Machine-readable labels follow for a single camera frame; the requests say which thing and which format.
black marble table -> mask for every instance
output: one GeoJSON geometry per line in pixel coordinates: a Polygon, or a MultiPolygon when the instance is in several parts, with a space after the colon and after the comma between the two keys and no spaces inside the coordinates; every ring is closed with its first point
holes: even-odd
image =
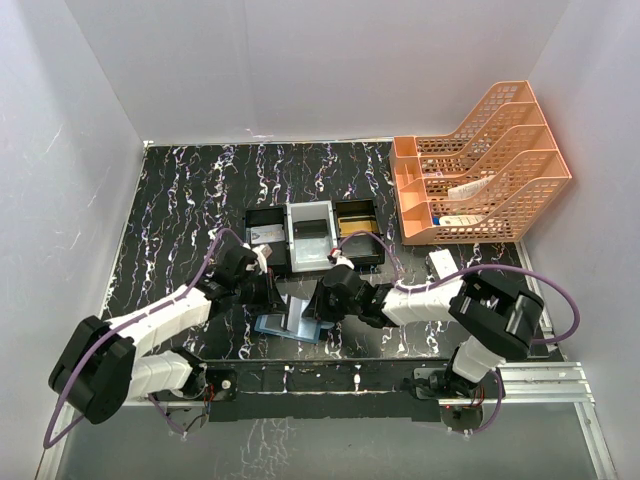
{"type": "MultiPolygon", "coordinates": [[[[401,235],[389,169],[391,143],[299,143],[154,147],[144,168],[109,290],[106,317],[129,313],[191,278],[213,234],[242,236],[246,208],[316,200],[374,198],[381,230],[404,265],[405,284],[429,278],[426,256],[448,248],[459,267],[520,265],[514,244],[411,247],[401,235]]],[[[228,247],[234,240],[225,239],[228,247]]],[[[507,274],[524,282],[523,277],[507,274]]],[[[389,281],[391,262],[365,275],[389,281]]],[[[318,274],[278,279],[281,293],[310,298],[318,274]]],[[[323,331],[317,345],[259,334],[238,306],[208,325],[174,337],[205,360],[448,358],[468,333],[458,324],[424,322],[376,330],[348,317],[323,331]]]]}

white wall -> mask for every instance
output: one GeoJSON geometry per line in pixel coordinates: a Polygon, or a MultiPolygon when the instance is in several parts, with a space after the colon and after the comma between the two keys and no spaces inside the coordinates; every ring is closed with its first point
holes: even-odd
{"type": "MultiPolygon", "coordinates": [[[[638,25],[637,0],[573,1],[530,77],[575,180],[526,242],[580,306],[564,347],[585,366],[622,479],[640,470],[638,25]]],[[[568,309],[545,298],[566,328],[568,309]]]]}
{"type": "Polygon", "coordinates": [[[66,0],[145,140],[453,130],[566,0],[66,0]]]}
{"type": "Polygon", "coordinates": [[[48,375],[99,312],[141,159],[65,3],[0,2],[0,478],[35,476],[48,375]]]}

marble tabletop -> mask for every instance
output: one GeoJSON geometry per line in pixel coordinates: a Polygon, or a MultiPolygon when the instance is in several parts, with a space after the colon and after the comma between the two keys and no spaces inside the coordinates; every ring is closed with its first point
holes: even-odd
{"type": "MultiPolygon", "coordinates": [[[[514,244],[403,246],[389,168],[391,143],[297,143],[170,146],[147,149],[135,200],[109,288],[104,318],[142,308],[192,278],[215,232],[242,236],[244,211],[317,200],[373,198],[381,231],[406,272],[406,284],[428,280],[427,254],[447,248],[459,267],[520,266],[514,244]]],[[[225,239],[221,250],[233,240],[225,239]]],[[[516,274],[509,277],[524,282],[516,274]]],[[[391,279],[387,258],[363,278],[391,279]]],[[[318,274],[279,278],[281,293],[310,298],[318,274]]],[[[437,321],[377,330],[347,317],[316,345],[255,332],[241,306],[193,328],[160,349],[183,345],[206,360],[448,358],[468,333],[437,321]]]]}

gray floor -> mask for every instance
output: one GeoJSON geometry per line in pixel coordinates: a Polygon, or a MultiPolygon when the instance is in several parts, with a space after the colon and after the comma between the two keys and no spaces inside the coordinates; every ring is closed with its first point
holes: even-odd
{"type": "Polygon", "coordinates": [[[57,479],[596,478],[572,404],[507,404],[470,440],[397,419],[212,423],[186,442],[168,432],[149,407],[82,423],[57,479]]]}

